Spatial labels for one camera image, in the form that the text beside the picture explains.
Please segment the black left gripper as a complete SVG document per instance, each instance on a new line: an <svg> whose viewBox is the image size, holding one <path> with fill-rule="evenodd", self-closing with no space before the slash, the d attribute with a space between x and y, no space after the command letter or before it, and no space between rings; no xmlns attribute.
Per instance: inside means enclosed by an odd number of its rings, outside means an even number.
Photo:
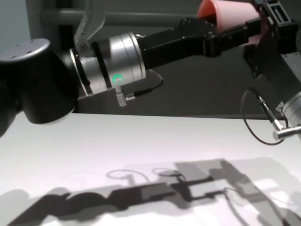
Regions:
<svg viewBox="0 0 301 226"><path fill-rule="evenodd" d="M152 69L191 56L217 57L261 33L261 19L217 33L212 18L182 19L176 27L138 38L144 66Z"/></svg>

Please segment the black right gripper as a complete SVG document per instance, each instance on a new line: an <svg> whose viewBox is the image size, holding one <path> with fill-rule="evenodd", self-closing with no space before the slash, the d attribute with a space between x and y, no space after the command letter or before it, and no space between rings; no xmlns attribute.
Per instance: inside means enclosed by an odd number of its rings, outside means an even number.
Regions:
<svg viewBox="0 0 301 226"><path fill-rule="evenodd" d="M243 59L254 78L265 76L280 99L287 102L301 91L301 55L296 45L298 26L279 0L264 0L262 9L274 27L282 28L266 33L259 45L244 46Z"/></svg>

